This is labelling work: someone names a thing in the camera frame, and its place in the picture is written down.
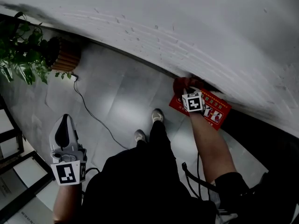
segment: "red placard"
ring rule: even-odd
[[[206,103],[204,117],[211,126],[218,130],[232,106],[205,89],[201,89],[201,92]],[[176,95],[173,96],[169,106],[189,116],[189,112],[184,108],[181,98]]]

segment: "black pants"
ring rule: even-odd
[[[137,147],[107,159],[102,172],[88,183],[82,205],[82,213],[88,214],[85,223],[107,217],[131,223],[151,218],[194,222],[199,210],[203,223],[214,223],[215,205],[191,198],[180,182],[176,159],[160,121],[153,124],[149,143],[138,141]]]
[[[118,192],[120,187],[126,192]],[[160,121],[154,122],[149,143],[140,140],[137,147],[108,158],[102,172],[90,180],[85,195],[94,197],[99,188],[113,189],[112,196],[124,199],[127,195],[139,199],[140,193],[149,199],[153,195],[190,197],[179,180],[176,159]]]

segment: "white sneaker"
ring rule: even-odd
[[[138,129],[138,130],[134,133],[134,138],[135,138],[136,143],[137,143],[139,140],[142,140],[142,141],[146,142],[146,140],[145,140],[145,134],[144,134],[144,132],[143,132],[141,129]]]
[[[161,121],[163,123],[164,121],[164,115],[163,115],[163,112],[162,110],[160,109],[154,109],[153,110],[153,113],[151,114],[151,119],[153,120],[153,123],[155,121]]]

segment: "glove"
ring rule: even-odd
[[[184,94],[184,89],[188,94],[190,94],[199,92],[203,86],[204,84],[196,79],[180,77],[175,78],[173,82],[173,91],[178,97],[181,97]]]

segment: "red object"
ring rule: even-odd
[[[204,117],[211,126],[218,130],[227,117],[232,106],[205,89],[201,89],[201,92],[206,103]],[[179,98],[177,95],[173,96],[169,106],[189,116],[189,112],[184,108],[181,98]]]
[[[203,83],[194,79],[187,77],[175,78],[173,82],[173,91],[177,97],[181,97],[184,94],[184,89],[188,90],[190,86],[198,88],[201,90]]]

